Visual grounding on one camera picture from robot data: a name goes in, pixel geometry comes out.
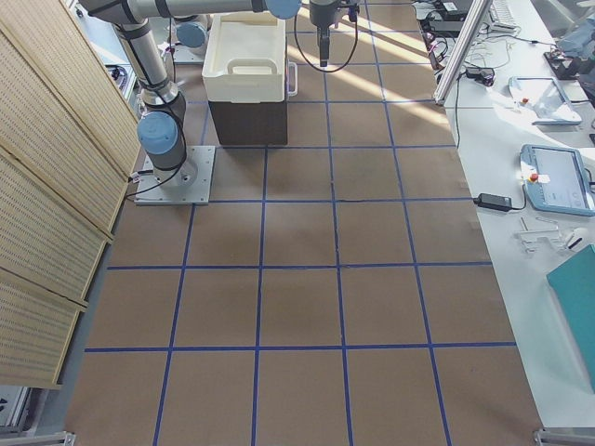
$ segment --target perforated wooden panel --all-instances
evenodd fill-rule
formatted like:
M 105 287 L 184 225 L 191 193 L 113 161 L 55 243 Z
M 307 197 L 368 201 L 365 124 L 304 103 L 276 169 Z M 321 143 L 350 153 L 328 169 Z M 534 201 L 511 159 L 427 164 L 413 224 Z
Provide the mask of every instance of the perforated wooden panel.
M 0 274 L 0 382 L 56 387 L 80 308 Z
M 74 113 L 126 176 L 139 152 L 137 119 L 62 4 L 3 0 L 1 26 L 9 30 Z
M 75 218 L 0 149 L 0 268 L 82 301 L 105 237 Z
M 109 231 L 126 182 L 1 33 L 0 59 L 0 145 Z

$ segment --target metal base plate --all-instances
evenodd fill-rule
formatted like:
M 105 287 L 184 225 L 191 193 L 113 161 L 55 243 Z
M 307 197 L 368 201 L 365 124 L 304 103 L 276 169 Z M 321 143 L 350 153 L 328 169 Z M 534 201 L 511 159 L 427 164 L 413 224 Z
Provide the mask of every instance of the metal base plate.
M 215 146 L 188 146 L 188 159 L 198 167 L 197 178 L 187 187 L 155 188 L 135 196 L 139 205 L 171 205 L 171 204 L 208 204 L 211 194 L 211 179 L 215 163 Z M 143 169 L 152 169 L 152 162 L 147 157 Z M 157 184 L 153 175 L 140 179 L 137 190 L 146 190 Z
M 197 63 L 202 65 L 205 63 L 205 56 L 192 53 L 186 46 L 177 46 L 174 60 L 179 64 Z

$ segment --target grid floor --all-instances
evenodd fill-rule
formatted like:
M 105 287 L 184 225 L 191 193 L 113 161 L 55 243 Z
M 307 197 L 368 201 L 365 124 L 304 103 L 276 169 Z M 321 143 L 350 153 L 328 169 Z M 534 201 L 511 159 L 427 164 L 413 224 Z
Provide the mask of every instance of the grid floor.
M 333 75 L 288 36 L 289 146 L 219 149 L 209 206 L 125 205 L 67 417 L 77 444 L 533 443 L 414 11 L 370 2 L 360 24 Z M 351 44 L 342 23 L 333 61 Z M 188 143 L 218 144 L 200 72 L 178 76 Z

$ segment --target electronic device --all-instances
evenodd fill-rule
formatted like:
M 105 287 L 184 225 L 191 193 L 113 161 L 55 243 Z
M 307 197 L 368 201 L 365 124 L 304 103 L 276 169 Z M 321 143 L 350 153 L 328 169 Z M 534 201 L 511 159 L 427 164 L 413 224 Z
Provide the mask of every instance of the electronic device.
M 503 197 L 501 195 L 492 195 L 490 193 L 480 193 L 473 202 L 478 207 L 485 209 L 494 209 L 495 211 L 508 212 L 514 209 L 512 207 L 512 199 L 510 197 Z
M 458 37 L 463 29 L 464 21 L 444 21 L 423 19 L 419 21 L 422 31 L 437 33 L 446 37 Z
M 464 21 L 473 0 L 436 0 L 434 6 L 444 21 Z
M 525 193 L 535 209 L 595 216 L 595 202 L 579 151 L 525 144 L 521 171 Z
M 593 39 L 595 39 L 595 33 L 591 35 L 591 40 Z M 570 58 L 556 46 L 543 53 L 543 56 L 556 77 L 561 81 L 578 79 L 580 74 L 588 74 L 595 68 L 595 55 L 588 59 Z
M 535 114 L 533 124 L 579 125 L 583 121 L 553 77 L 511 77 L 509 89 L 520 107 Z
M 490 27 L 494 31 L 513 32 L 517 29 L 517 22 L 512 17 L 508 0 L 493 0 L 490 6 Z
M 128 73 L 126 69 L 120 65 L 106 65 L 105 68 L 115 84 L 118 85 L 118 89 L 124 94 L 128 86 Z
M 496 72 L 493 68 L 468 67 L 465 70 L 465 75 L 485 86 L 492 86 L 496 79 Z

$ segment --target crate handle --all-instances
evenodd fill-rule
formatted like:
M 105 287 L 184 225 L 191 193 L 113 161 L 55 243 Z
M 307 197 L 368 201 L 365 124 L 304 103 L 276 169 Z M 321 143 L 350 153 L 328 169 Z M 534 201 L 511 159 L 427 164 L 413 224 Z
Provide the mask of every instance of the crate handle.
M 269 67 L 277 74 L 277 64 L 272 59 L 232 59 L 227 64 L 227 73 L 233 74 L 235 67 Z
M 294 72 L 294 89 L 287 90 L 287 96 L 292 98 L 298 93 L 298 65 L 295 62 L 287 62 L 287 68 L 289 72 Z

